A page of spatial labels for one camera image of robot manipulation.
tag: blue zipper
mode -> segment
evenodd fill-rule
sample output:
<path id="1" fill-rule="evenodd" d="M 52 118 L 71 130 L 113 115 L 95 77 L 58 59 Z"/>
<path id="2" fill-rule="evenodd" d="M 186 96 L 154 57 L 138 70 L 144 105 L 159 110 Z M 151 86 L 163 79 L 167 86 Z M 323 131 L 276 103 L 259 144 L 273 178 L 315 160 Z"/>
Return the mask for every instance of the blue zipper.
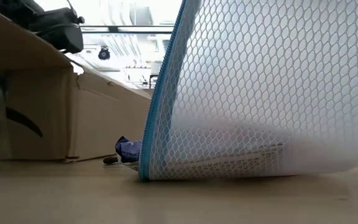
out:
<path id="1" fill-rule="evenodd" d="M 162 91 L 161 85 L 165 80 L 165 72 L 167 70 L 168 61 L 171 56 L 172 45 L 177 35 L 177 30 L 179 27 L 179 23 L 181 21 L 183 10 L 185 9 L 185 4 L 186 4 L 186 0 L 182 0 L 178 17 L 177 20 L 175 21 L 171 38 L 169 40 L 167 52 L 165 53 L 164 60 L 162 62 L 161 69 L 158 75 L 157 83 L 155 84 L 155 90 L 150 103 L 149 113 L 147 115 L 146 125 L 143 133 L 142 148 L 140 149 L 140 153 L 139 153 L 139 178 L 141 180 L 149 179 L 150 151 L 152 149 L 155 119 L 157 118 L 157 110 L 158 110 L 161 91 Z"/>

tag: mesh laundry bag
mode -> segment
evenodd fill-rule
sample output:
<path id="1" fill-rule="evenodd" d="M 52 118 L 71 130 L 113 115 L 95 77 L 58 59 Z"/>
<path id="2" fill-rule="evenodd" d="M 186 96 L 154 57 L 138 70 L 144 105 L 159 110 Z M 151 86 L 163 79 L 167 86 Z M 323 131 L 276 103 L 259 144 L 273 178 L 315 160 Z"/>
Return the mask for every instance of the mesh laundry bag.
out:
<path id="1" fill-rule="evenodd" d="M 358 1 L 184 0 L 152 98 L 142 179 L 358 165 Z"/>

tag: wooden floor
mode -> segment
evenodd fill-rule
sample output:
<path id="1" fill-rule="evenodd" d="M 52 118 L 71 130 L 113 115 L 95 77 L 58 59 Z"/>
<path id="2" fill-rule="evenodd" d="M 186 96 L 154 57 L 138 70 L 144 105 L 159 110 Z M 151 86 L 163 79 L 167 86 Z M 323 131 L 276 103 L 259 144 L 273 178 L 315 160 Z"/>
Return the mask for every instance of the wooden floor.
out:
<path id="1" fill-rule="evenodd" d="M 141 183 L 101 160 L 0 162 L 0 223 L 358 223 L 358 170 Z"/>

